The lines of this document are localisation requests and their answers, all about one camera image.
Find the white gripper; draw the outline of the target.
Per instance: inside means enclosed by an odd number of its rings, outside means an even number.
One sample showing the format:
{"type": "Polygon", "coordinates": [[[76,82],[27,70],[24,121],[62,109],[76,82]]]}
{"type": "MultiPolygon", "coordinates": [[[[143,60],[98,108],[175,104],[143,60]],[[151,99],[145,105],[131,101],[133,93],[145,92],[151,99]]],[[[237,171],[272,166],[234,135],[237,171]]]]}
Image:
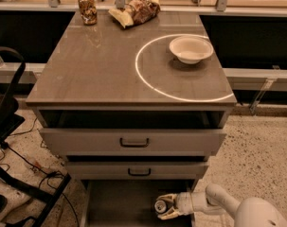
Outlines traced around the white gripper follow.
{"type": "Polygon", "coordinates": [[[175,207],[162,206],[157,209],[158,217],[162,220],[177,218],[180,216],[187,216],[193,213],[193,203],[191,194],[189,192],[182,192],[178,195],[171,193],[161,195],[157,198],[158,201],[175,202],[175,207]]]}

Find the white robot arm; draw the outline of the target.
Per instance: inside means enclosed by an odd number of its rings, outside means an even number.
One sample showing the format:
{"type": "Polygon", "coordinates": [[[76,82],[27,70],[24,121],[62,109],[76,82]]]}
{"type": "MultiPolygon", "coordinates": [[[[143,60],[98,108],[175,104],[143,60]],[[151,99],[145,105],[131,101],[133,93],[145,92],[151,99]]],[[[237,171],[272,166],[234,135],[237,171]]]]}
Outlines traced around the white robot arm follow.
{"type": "Polygon", "coordinates": [[[210,183],[204,192],[187,191],[159,196],[154,209],[162,220],[196,212],[206,215],[227,213],[234,219],[234,227],[287,227],[287,220],[270,202],[255,197],[237,201],[215,183],[210,183]]]}

